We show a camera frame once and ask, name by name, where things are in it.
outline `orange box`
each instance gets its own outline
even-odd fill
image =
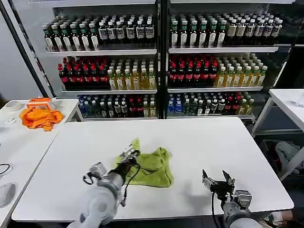
[[[56,110],[51,98],[34,98],[27,103],[28,108],[41,108],[48,110]]]

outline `white wall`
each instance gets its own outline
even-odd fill
[[[0,34],[0,94],[2,97],[6,100],[15,100],[42,96],[2,14]]]

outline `computer mouse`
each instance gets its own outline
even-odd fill
[[[8,183],[0,186],[0,208],[7,206],[16,193],[16,185]]]

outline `green cloth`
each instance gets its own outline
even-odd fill
[[[132,141],[135,150],[140,149],[138,139]],[[159,147],[151,154],[141,153],[137,159],[141,169],[130,182],[131,185],[145,185],[158,188],[168,188],[173,183],[173,176],[169,169],[169,153],[162,147]],[[132,167],[126,177],[126,183],[137,172],[138,167]]]

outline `wire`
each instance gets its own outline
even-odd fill
[[[10,164],[0,164],[0,166],[3,166],[3,165],[7,165],[8,167],[6,168],[6,170],[5,171],[3,171],[3,172],[0,172],[0,175],[2,175],[2,174],[4,174],[7,170],[9,170],[9,168],[10,168]]]
[[[213,218],[213,221],[215,223],[215,226],[217,228],[219,228],[218,222],[217,222],[217,220],[215,218],[215,215],[214,215],[214,194],[215,194],[215,192],[212,193],[212,199],[211,199],[212,218]]]

